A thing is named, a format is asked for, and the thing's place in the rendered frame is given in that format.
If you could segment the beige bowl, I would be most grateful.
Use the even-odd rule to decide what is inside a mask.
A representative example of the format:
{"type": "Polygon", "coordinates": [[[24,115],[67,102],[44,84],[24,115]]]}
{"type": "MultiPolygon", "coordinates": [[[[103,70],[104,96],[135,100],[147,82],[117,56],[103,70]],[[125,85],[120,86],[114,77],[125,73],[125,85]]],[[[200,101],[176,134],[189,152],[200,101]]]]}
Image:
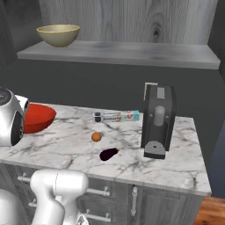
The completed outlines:
{"type": "Polygon", "coordinates": [[[37,29],[38,35],[52,47],[68,47],[80,31],[79,25],[45,25],[37,29]]]}

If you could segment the grey wall shelf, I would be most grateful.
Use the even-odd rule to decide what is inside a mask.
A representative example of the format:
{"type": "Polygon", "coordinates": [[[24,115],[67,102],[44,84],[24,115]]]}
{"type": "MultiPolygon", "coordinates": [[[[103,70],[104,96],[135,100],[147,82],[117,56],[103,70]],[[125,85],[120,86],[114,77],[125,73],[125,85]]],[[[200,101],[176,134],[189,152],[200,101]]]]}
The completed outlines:
{"type": "Polygon", "coordinates": [[[80,40],[65,48],[42,41],[18,52],[18,58],[188,69],[218,69],[221,62],[208,45],[80,40]]]}

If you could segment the dark purple eggplant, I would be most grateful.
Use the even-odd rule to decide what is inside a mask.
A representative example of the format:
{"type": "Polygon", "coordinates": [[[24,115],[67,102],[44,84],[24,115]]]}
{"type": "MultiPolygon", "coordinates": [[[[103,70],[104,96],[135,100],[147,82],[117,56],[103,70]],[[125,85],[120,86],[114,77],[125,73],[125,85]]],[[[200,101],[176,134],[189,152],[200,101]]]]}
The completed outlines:
{"type": "Polygon", "coordinates": [[[117,148],[105,149],[100,153],[99,157],[102,161],[107,161],[115,156],[118,152],[119,150],[117,148]]]}

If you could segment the grey cupboard door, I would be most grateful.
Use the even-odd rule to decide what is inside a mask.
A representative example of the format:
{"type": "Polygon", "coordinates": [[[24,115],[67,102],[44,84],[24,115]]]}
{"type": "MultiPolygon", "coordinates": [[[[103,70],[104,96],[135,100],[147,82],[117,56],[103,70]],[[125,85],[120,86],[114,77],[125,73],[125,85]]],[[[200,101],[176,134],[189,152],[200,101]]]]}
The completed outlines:
{"type": "Polygon", "coordinates": [[[202,196],[156,188],[139,191],[137,225],[193,225],[202,196]]]}

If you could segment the grey drawer front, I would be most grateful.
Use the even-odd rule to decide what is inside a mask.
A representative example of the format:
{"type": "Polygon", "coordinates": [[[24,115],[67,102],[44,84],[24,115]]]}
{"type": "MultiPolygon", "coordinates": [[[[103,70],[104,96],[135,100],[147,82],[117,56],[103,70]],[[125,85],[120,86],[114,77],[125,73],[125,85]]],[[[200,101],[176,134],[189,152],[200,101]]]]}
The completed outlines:
{"type": "Polygon", "coordinates": [[[17,187],[27,191],[31,190],[30,185],[24,181],[19,181],[18,177],[30,178],[35,172],[34,168],[0,163],[0,171],[12,192],[15,192],[17,187]]]}
{"type": "Polygon", "coordinates": [[[116,200],[119,203],[126,204],[128,200],[128,185],[110,180],[103,180],[99,178],[89,179],[89,188],[103,190],[104,187],[109,188],[111,195],[109,197],[94,194],[98,197],[105,197],[108,199],[116,200]]]}
{"type": "Polygon", "coordinates": [[[105,216],[105,213],[109,213],[111,222],[96,221],[87,219],[90,225],[127,225],[127,206],[112,203],[107,200],[85,200],[80,199],[78,201],[81,213],[84,215],[86,209],[90,209],[91,214],[105,216]]]}

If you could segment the teal and white wrap box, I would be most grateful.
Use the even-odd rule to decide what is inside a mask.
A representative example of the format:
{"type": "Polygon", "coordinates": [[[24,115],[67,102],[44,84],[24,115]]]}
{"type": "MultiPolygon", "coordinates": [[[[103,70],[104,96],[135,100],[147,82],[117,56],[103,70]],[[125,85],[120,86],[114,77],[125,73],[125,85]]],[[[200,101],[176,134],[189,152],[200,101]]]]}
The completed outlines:
{"type": "Polygon", "coordinates": [[[95,112],[93,118],[96,122],[126,122],[137,121],[140,118],[138,111],[125,112],[95,112]]]}

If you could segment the orange tangerine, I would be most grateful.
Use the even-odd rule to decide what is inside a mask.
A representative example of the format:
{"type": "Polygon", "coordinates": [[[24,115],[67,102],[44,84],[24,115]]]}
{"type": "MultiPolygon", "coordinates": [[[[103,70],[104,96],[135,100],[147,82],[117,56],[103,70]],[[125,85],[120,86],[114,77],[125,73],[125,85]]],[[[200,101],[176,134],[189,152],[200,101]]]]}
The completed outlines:
{"type": "Polygon", "coordinates": [[[102,139],[102,135],[101,133],[99,132],[95,132],[91,135],[91,139],[94,141],[94,142],[99,142],[101,139],[102,139]]]}

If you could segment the dark grey coffee machine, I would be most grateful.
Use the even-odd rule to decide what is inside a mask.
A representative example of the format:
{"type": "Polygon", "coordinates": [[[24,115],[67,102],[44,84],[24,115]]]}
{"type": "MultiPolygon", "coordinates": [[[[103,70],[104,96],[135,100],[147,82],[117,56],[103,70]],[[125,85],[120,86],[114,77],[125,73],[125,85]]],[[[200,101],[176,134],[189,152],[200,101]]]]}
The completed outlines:
{"type": "Polygon", "coordinates": [[[171,145],[176,109],[173,86],[145,83],[141,141],[145,157],[165,158],[171,145]]]}

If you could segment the red bowl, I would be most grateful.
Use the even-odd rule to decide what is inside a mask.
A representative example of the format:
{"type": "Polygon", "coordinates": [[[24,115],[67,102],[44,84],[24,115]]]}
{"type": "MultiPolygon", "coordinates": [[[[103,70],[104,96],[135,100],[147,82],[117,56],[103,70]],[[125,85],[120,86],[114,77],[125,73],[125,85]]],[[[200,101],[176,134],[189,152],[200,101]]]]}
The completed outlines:
{"type": "Polygon", "coordinates": [[[49,106],[30,104],[25,115],[25,134],[38,133],[52,124],[56,111],[49,106]]]}

